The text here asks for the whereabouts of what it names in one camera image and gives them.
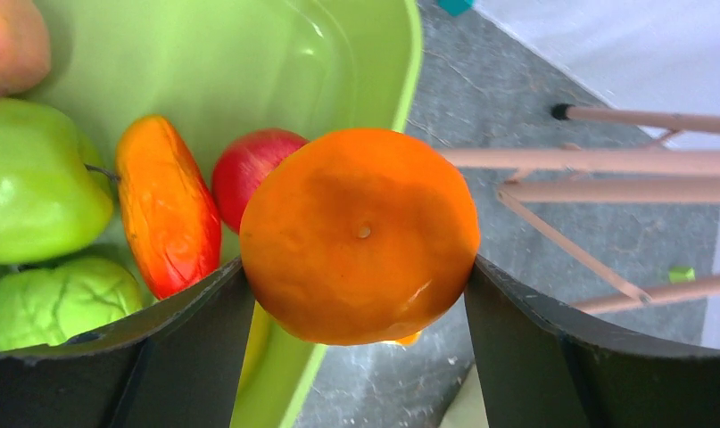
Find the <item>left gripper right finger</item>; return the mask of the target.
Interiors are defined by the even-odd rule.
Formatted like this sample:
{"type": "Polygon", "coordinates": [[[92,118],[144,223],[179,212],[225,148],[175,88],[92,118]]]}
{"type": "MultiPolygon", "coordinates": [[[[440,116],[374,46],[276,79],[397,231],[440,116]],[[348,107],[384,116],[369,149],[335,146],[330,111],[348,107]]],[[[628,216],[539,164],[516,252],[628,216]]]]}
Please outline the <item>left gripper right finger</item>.
{"type": "Polygon", "coordinates": [[[465,305],[492,427],[720,427],[720,350],[600,320],[484,258],[465,305]]]}

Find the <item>translucent beige plastic bag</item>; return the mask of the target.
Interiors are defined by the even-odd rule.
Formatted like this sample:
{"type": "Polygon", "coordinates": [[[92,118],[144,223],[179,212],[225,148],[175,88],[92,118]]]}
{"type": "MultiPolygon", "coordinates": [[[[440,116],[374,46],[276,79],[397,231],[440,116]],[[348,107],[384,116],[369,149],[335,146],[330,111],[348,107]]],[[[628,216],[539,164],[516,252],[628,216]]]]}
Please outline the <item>translucent beige plastic bag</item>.
{"type": "Polygon", "coordinates": [[[443,415],[440,428],[488,428],[476,364],[470,367],[459,392],[443,415]]]}

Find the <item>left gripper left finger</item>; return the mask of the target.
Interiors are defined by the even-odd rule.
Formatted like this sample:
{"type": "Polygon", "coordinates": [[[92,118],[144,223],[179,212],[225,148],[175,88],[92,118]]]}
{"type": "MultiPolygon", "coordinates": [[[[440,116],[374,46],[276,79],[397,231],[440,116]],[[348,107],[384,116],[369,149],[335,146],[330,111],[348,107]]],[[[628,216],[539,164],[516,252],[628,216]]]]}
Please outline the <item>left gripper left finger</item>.
{"type": "Polygon", "coordinates": [[[0,352],[0,427],[226,427],[252,312],[234,259],[62,345],[0,352]]]}

